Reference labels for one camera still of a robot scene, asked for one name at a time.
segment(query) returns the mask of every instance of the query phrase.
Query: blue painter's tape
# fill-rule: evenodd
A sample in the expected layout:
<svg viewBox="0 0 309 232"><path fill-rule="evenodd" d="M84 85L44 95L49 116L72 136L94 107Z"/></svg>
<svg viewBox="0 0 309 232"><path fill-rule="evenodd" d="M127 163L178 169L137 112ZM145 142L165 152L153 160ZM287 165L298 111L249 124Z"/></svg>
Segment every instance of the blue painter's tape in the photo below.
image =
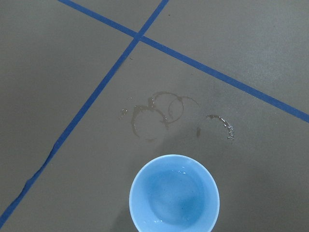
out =
<svg viewBox="0 0 309 232"><path fill-rule="evenodd" d="M84 8L83 6L80 6L76 3L73 3L70 0L59 0L59 1L67 4L68 6L73 7L74 9L76 9L76 10L78 10L78 11L80 11L80 12L82 12L82 13L90 16L90 17L93 17L93 18L95 18L95 19L97 19L97 20L119 30L119 31L122 31L123 33L125 33L129 36L134 37L136 35L135 31L132 31L131 29L128 29L128 28L126 28L126 27L124 27L124 26L122 26L122 25L120 25L120 24L118 24L114 21L111 21L110 19L107 19L103 16L100 16L99 14L97 14L97 13L95 13L95 12L93 12L93 11L87 9L87 8ZM254 88L252 88L252 87L250 87L250 86L248 86L248 85L246 85L246 84L244 84L240 81L237 81L236 79L234 79L230 76L227 76L227 75L225 75L225 74L223 74L223 73L221 73L221 72L219 72L215 69L212 69L212 68L210 68L210 67L208 67L208 66L206 66L206 65L204 65L204 64L202 64L202 63L200 63L196 60L193 60L193 59L191 59L191 58L189 58L189 57L187 57L187 56L185 56L185 55L183 55L183 54L181 54L181 53L179 53L179 52L177 52L177 51L175 51L171 48L168 48L168 47L166 47L166 46L164 46L164 45L162 45L162 44L160 44L160 43L158 43L158 42L156 42L152 39L149 39L145 36L142 36L140 40L142 42L144 42L145 44L153 47L153 48L156 48L156 49L158 49L158 50L160 50L160 51L162 51L162 52L164 52L164 53L166 53L166 54L168 54L168 55L170 55L170 56L188 64L188 65L191 65L191 66L193 66L193 67L195 67L195 68L197 68L197 69L199 69L199 70L201 70L201 71L203 71L203 72L205 72L205 73L207 73L211 76L214 76L214 77L216 77L216 78L218 78L218 79L220 79L220 80L222 80L222 81L224 81L224 82L226 82L226 83L228 83L228 84L230 84L230 85L232 85L232 86L234 86L234 87L236 87L236 88L238 88L238 89L240 89L240 90L242 90L242 91L244 91L244 92L246 92L246 93L248 93L252 96L255 96L258 99L265 101L265 102L267 102L267 103L269 103L269 104L271 104L271 105L273 105L273 106L275 106L275 107L277 107L277 108L279 108L279 109L281 109L281 110L283 110L283 111L285 111L285 112L287 112L287 113L289 113L289 114L291 114L291 115L293 115L293 116L295 116L295 117L297 117L297 118L299 118L299 119L301 119L305 122L309 122L309 115L308 114L306 114L306 113L304 113L304 112L302 112L302 111L300 111L300 110L298 110L298 109L296 109L296 108L294 108L294 107L292 107L288 104L285 104L284 102L281 102L281 101L279 101L279 100L277 100L277 99L275 99L275 98L273 98L273 97L271 97L271 96L269 96L269 95L267 95L267 94L265 94L265 93L263 93L263 92L261 92L257 89L254 89Z"/></svg>
<svg viewBox="0 0 309 232"><path fill-rule="evenodd" d="M23 190L20 192L18 197L6 208L6 210L3 212L3 214L0 217L0 229L6 222L6 220L9 218L9 216L12 214L12 212L16 209L18 204L22 201L24 196L27 194L33 183L38 179L38 177L41 175L45 167L48 165L50 160L54 157L55 153L59 150L59 148L62 146L62 144L65 142L67 137L71 134L73 129L76 127L76 125L79 123L79 121L83 118L85 113L88 111L88 109L91 107L93 102L97 99L99 94L102 92L102 90L106 87L108 82L111 80L111 78L115 75L121 64L125 61L125 59L128 57L128 55L133 51L135 46L140 41L141 37L144 35L144 33L147 31L147 29L152 25L154 20L158 17L160 12L163 10L164 6L168 3L169 0L162 0L161 3L158 5L156 10L152 13L152 15L148 18L146 23L142 26L140 31L138 33L134 33L135 36L132 40L132 42L128 45L128 47L125 49L123 54L120 56L120 58L116 61L116 63L112 66L112 68L109 70L109 72L106 74L106 76L103 78L103 80L100 82L98 87L94 90L94 92L90 95L88 100L85 102L85 104L81 107L79 112L75 115L75 117L72 119L72 121L69 123L69 125L66 127L66 129L62 132L60 137L57 139L56 143L53 146L53 149L49 153L47 159L45 160L44 164L41 166L41 168L30 178L23 188ZM65 2L66 4L69 3L69 6L76 7L73 2L68 0L61 0L61 2ZM100 16L100 19L104 19L104 21L107 21L110 23L110 20L105 20L106 18Z"/></svg>
<svg viewBox="0 0 309 232"><path fill-rule="evenodd" d="M73 2L73 1L70 1L70 0L58 0L58 1L66 4L66 5L70 6L70 7L72 7L73 9L75 9L75 10L77 10L79 12L82 12L82 13L84 13L84 14L86 14L86 15L88 15L88 16L90 16L90 17L92 17L92 18L94 18L94 19L96 19L96 20L98 20L98 21L100 21L100 22L102 22L102 23L112 27L112 28L115 28L115 29L117 29L117 30L119 30L119 31L121 31L121 32L123 32L123 33L125 33L125 34L127 34L129 36L131 36L131 37L134 37L136 35L136 33L137 33L135 31L133 31L133 30L131 30L129 28L126 28L125 26L122 26L121 24L116 23L116 22L114 22L114 21L112 21L112 20L110 20L110 19L108 19L108 18L106 18L104 16L101 16L101 15L99 15L99 14L97 14L97 13L95 13L95 12L93 12L93 11L91 11L91 10L89 10L89 9L87 9L87 8L85 8L85 7L81 6L81 5Z"/></svg>
<svg viewBox="0 0 309 232"><path fill-rule="evenodd" d="M230 85L232 85L232 86L234 86L234 87L236 87L236 88L238 88L238 89L240 89L240 90L242 90L242 91L244 91L244 92L260 99L260 100L262 100L262 101L264 101L264 102L267 102L267 103L269 103L269 104L271 104L271 105L273 105L273 106L275 106L275 107L277 107L277 108L279 108L279 109L281 109L281 110L283 110L283 111L285 111L285 112L287 112L291 115L294 115L295 117L300 118L301 120L303 120L305 122L309 122L309 115L308 114L306 114L306 113L304 113L304 112L302 112L302 111L300 111L300 110L298 110L298 109L296 109L296 108L294 108L294 107L292 107L292 106L290 106L290 105L288 105L288 104L286 104L282 101L279 101L279 100L277 100L277 99L255 89L255 88L252 88L252 87L250 87L250 86L248 86L248 85L246 85L246 84L244 84L244 83L242 83L238 80L235 80L234 78L232 78L230 76L227 76L227 75L225 75L225 74L223 74L223 73L221 73L221 72L219 72L215 69L212 69L212 68L206 66L205 64L202 64L202 63L200 63L200 62L198 62L194 59L191 59L191 58L189 58L189 57L187 57L187 56L185 56L185 55L183 55L183 54L181 54L181 53L179 53L179 52L177 52L177 51L175 51L171 48L168 48L168 47L166 47L166 46L164 46L164 45L162 45L162 44L160 44L160 43L158 43L158 42L156 42L152 39L149 39L145 36L143 36L140 41L142 41L145 44L148 44L149 46L154 47L154 48L156 48L156 49L158 49L158 50L160 50L160 51L162 51L162 52L164 52L164 53L166 53L166 54L168 54L168 55L170 55L170 56L188 64L188 65L191 65L191 66L203 71L204 73L207 73L207 74L209 74L209 75L211 75L211 76L213 76L213 77L215 77L219 80L222 80L222 81L224 81L224 82L226 82L226 83L228 83L228 84L230 84Z"/></svg>

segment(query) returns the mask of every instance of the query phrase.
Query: water stain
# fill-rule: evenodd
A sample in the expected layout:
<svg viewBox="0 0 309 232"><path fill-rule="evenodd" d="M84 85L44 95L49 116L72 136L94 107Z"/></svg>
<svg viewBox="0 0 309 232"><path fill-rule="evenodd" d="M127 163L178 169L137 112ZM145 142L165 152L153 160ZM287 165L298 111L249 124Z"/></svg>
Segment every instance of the water stain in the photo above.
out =
<svg viewBox="0 0 309 232"><path fill-rule="evenodd" d="M131 119L131 126L132 126L132 130L133 133L137 136L140 137L137 130L136 130L136 125L135 125L135 121L136 121L136 117L139 115L139 113L143 112L143 111L150 111L150 112L156 112L158 113L161 117L162 120L160 121L161 123L163 123L165 125L165 128L168 129L169 124L168 124L168 119L166 118L166 116L162 113L162 111L160 111L159 109L157 109L155 107L155 101L152 97L148 98L148 105L136 105L133 109L133 116ZM152 139L146 139L148 142L152 142L154 141L156 138L152 138Z"/></svg>
<svg viewBox="0 0 309 232"><path fill-rule="evenodd" d="M234 139L234 135L235 135L235 130L234 130L234 127L229 124L225 119L223 119L221 116L218 116L218 115L208 115L207 117L209 117L210 119L214 119L214 118L217 118L219 119L225 128L227 128L228 130L228 138L227 139Z"/></svg>
<svg viewBox="0 0 309 232"><path fill-rule="evenodd" d="M173 97L175 97L175 99L173 99L170 103L169 103L169 106L168 106L168 115L169 115L169 118L171 118L171 120L168 120L168 117L162 112L162 110L158 109L157 106L155 105L155 101L162 95L171 95ZM132 115L132 119L131 119L131 126L132 126L132 130L133 130L133 133L137 136L137 137L140 137L139 133L137 132L137 129L136 129L136 118L137 116L142 113L143 111L150 111L150 112L154 112L154 113L157 113L159 114L161 117L162 117L162 120L160 121L161 123L164 124L165 128L168 129L169 128L169 125L178 121L182 115L183 115L183 112L184 112L184 103L183 103L183 99L189 99L193 102L195 102L197 105L198 103L193 99L193 98L190 98L190 97L187 97L187 96L178 96L177 94L175 93L171 93L171 92L166 92L166 91L161 91L161 92L157 92L155 94L153 94L152 97L149 97L148 98L148 105L136 105L133 109L133 115ZM172 104L175 102L175 101L178 101L180 102L181 104L181 113L180 115L178 115L176 118L174 118L173 116L173 112L172 112L172 109L171 109L171 106ZM152 142L154 140L156 140L157 138L151 138L151 139L146 139L148 142Z"/></svg>
<svg viewBox="0 0 309 232"><path fill-rule="evenodd" d="M160 99L161 101L164 100L163 102L165 104L164 106L165 111L162 110L162 106L160 106L160 103L159 103L160 100L158 100L163 95L169 95L168 97L166 96L165 98ZM168 130L170 124L178 121L183 116L184 108L185 108L184 103L183 103L184 99L190 100L194 102L197 106L199 106L197 101L195 101L193 98L190 98L188 96L179 96L175 93L171 93L167 91L160 91L160 92L154 93L151 97L148 98L147 100L148 105L135 105L133 108L133 115L131 118L131 126L132 126L132 131L134 135L140 138L140 134L136 128L136 120L137 120L138 115L145 111L158 114L159 118L161 118L159 119L159 122L164 125L164 128L166 130ZM175 109L174 104L180 105L179 106L180 108L178 108L177 115L174 115L174 112L173 112L173 109ZM119 119L122 119L122 117L128 113L128 110L124 108L121 110L120 113L121 113L121 116L119 117ZM229 136L227 139L232 139L232 140L234 139L235 131L234 131L234 127L230 123L228 123L225 119L223 119L221 116L218 116L218 115L208 115L207 117L209 117L210 119L217 118L218 120L220 120L223 123L224 127L227 128L228 130ZM145 118L145 120L146 120L146 127L150 128L151 125L153 125L153 120L147 119L147 118ZM200 135L201 135L201 128L197 127L196 137L199 138ZM153 142L156 139L157 137L145 138L145 140L148 142Z"/></svg>

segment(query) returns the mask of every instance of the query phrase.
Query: water droplet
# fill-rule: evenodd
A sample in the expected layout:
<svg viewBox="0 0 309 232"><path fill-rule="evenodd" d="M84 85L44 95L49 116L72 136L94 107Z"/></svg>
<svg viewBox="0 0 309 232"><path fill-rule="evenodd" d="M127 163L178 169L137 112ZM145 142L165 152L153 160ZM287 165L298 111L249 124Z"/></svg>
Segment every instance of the water droplet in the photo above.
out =
<svg viewBox="0 0 309 232"><path fill-rule="evenodd" d="M227 128L228 130L228 138L227 139L234 139L234 136L235 136L235 130L234 130L234 127L229 124L225 119L223 119L221 116L218 116L218 115L208 115L207 117L209 117L210 119L214 119L214 118L217 118L219 119L225 128Z"/></svg>
<svg viewBox="0 0 309 232"><path fill-rule="evenodd" d="M122 116L126 115L127 114L127 109L126 108L122 109L120 111L120 113L121 113Z"/></svg>

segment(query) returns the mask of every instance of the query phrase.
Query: concrete floor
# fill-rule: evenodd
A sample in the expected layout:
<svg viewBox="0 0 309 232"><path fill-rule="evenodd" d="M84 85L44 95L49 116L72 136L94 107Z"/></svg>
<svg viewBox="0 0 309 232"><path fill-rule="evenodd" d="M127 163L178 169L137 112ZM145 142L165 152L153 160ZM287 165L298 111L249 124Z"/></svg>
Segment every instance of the concrete floor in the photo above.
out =
<svg viewBox="0 0 309 232"><path fill-rule="evenodd" d="M160 1L76 3L139 31ZM2 214L132 38L59 1L2 0L0 21ZM308 33L305 0L170 0L145 35L308 114ZM168 130L139 114L137 137L133 108L160 91L198 105L183 98ZM167 112L172 100L157 106ZM179 116L181 102L171 106ZM207 115L226 119L234 140ZM304 120L139 42L2 231L136 232L131 183L164 154L190 156L214 177L214 232L306 231L308 150Z"/></svg>

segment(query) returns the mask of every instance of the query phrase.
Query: light blue plastic bowl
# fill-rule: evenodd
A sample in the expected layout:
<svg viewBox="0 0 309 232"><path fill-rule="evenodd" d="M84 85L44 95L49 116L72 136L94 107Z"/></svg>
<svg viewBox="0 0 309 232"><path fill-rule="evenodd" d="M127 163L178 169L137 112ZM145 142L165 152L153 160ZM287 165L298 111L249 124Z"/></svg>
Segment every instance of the light blue plastic bowl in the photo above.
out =
<svg viewBox="0 0 309 232"><path fill-rule="evenodd" d="M220 200L203 165L187 156L165 155L136 175L129 206L139 232L210 232Z"/></svg>

